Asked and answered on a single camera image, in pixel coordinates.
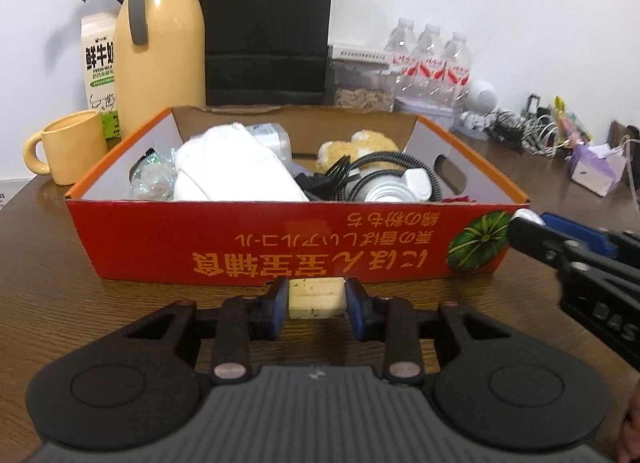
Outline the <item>person's right hand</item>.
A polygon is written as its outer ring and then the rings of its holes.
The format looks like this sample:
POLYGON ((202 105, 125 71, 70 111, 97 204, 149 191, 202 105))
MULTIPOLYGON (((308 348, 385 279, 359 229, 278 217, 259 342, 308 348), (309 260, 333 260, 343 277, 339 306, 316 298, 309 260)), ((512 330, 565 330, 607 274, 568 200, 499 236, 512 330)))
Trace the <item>person's right hand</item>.
POLYGON ((629 399, 625 420, 617 440, 617 462, 630 463, 640 457, 640 389, 629 399))

